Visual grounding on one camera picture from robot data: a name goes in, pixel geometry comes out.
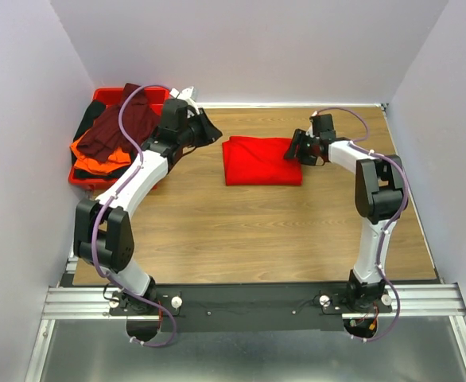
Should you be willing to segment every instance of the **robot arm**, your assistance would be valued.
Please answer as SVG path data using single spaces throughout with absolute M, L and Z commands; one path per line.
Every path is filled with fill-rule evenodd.
M 91 234 L 99 210 L 111 197 L 97 235 L 99 265 L 118 285 L 150 301 L 155 300 L 155 281 L 133 259 L 134 238 L 130 219 L 146 194 L 178 163 L 185 147 L 202 147 L 215 142 L 222 133 L 213 126 L 203 109 L 193 101 L 193 89 L 172 92 L 164 102 L 161 121 L 142 144 L 143 162 L 133 165 L 106 192 L 94 201 L 84 199 L 76 207 L 74 253 L 93 264 Z M 141 169 L 134 171 L 142 164 Z
M 403 200 L 404 183 L 399 172 L 380 158 L 357 150 L 351 141 L 337 138 L 331 115 L 314 115 L 309 131 L 295 130 L 285 158 L 302 164 L 331 162 L 355 175 L 355 206 L 362 217 L 359 256 L 350 272 L 347 299 L 350 306 L 365 306 L 382 297 L 384 271 L 390 235 L 397 220 L 390 219 Z M 387 156 L 402 167 L 397 155 Z

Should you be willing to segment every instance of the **white wall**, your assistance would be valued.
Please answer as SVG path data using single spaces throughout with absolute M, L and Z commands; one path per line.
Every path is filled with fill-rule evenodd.
M 51 0 L 96 86 L 202 102 L 387 102 L 446 0 Z
M 466 2 L 447 5 L 388 111 L 437 269 L 466 301 Z
M 91 94 L 49 2 L 0 2 L 0 382 L 24 380 L 64 270 L 78 200 L 68 144 Z

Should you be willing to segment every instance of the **folded red towel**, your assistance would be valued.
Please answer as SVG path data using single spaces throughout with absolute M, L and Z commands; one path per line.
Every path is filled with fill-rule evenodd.
M 223 142 L 226 185 L 301 185 L 298 160 L 286 161 L 290 138 L 230 137 Z

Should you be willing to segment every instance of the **dark red cloth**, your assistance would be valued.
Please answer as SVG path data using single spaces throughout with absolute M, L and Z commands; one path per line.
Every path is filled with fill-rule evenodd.
M 223 142 L 226 185 L 301 185 L 298 160 L 286 161 L 290 138 L 230 137 Z
M 126 153 L 132 152 L 134 147 L 118 127 L 118 113 L 123 101 L 137 88 L 139 88 L 138 85 L 125 85 L 120 103 L 109 106 L 95 120 L 91 129 L 77 145 L 77 150 L 102 163 L 106 162 L 111 153 L 119 147 Z M 123 126 L 138 145 L 141 145 L 152 134 L 159 121 L 160 117 L 150 109 L 144 91 L 136 94 L 123 112 Z

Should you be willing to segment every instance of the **wooden table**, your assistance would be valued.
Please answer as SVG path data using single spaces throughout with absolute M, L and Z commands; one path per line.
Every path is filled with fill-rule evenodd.
M 363 145 L 393 154 L 378 108 L 358 108 L 371 128 Z M 307 129 L 313 110 L 211 109 L 221 140 L 183 158 L 140 204 L 132 218 L 135 259 L 158 283 L 237 283 L 344 280 L 355 264 L 361 219 L 354 175 L 327 164 L 303 166 L 304 184 L 224 184 L 221 142 L 230 135 L 291 137 Z M 353 116 L 333 111 L 338 136 L 364 135 Z M 392 279 L 433 279 L 412 204 L 403 213 L 386 261 Z M 75 284 L 103 280 L 81 262 Z

